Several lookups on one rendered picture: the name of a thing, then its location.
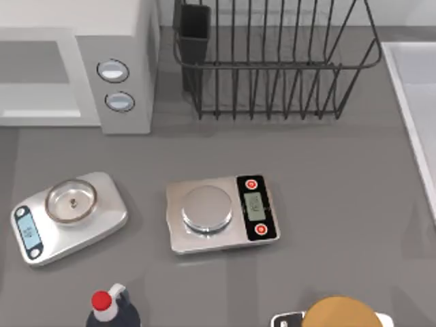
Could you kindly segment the silver scale with red buttons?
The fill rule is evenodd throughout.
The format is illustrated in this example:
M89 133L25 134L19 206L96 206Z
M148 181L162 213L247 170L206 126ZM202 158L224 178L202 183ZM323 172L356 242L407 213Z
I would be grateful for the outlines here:
M172 183L166 202L170 246L179 255L265 245L281 235L261 174Z

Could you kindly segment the round grey microwave knob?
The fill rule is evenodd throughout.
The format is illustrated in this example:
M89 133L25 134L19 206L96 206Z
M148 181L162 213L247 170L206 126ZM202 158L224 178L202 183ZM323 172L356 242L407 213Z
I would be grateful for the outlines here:
M109 83L121 83L129 78L129 68L120 60L109 59L97 64L98 76Z
M105 105L115 112L129 112L135 106L135 99L126 92L116 92L105 96Z

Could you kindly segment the silver scale with blue display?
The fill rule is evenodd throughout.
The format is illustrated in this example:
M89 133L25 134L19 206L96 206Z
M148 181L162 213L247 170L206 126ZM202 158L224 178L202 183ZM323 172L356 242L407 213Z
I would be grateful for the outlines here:
M69 178L17 204L10 224L23 260L44 266L122 228L127 207L112 177L92 172Z

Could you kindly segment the dark cutlery holder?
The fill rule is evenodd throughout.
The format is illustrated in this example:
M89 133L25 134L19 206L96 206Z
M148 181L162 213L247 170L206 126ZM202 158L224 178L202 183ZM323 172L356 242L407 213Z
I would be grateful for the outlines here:
M178 34L179 51L182 61L184 92L196 89L196 75L206 60L210 39L211 8L202 4L188 4L174 0L173 29Z

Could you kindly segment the pale microwave oven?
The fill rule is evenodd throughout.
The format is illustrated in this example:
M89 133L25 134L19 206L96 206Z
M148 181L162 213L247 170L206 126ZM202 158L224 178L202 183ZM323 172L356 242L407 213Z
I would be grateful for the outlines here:
M0 126L148 134L159 43L157 0L0 0ZM98 76L109 59L127 80ZM119 91L135 99L129 112L105 105Z

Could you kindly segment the dark bottle with red cap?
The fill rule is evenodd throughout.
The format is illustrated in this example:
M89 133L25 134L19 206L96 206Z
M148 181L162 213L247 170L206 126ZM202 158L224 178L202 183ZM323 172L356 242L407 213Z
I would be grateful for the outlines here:
M142 327L139 312L127 288L120 283L94 292L91 306L84 327Z

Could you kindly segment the white scale with wooden plate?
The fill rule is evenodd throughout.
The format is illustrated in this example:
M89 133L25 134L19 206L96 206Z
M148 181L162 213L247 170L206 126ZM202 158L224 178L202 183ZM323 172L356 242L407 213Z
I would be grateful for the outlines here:
M274 315L268 327L395 327L386 313L344 295L333 295L315 301L305 311Z

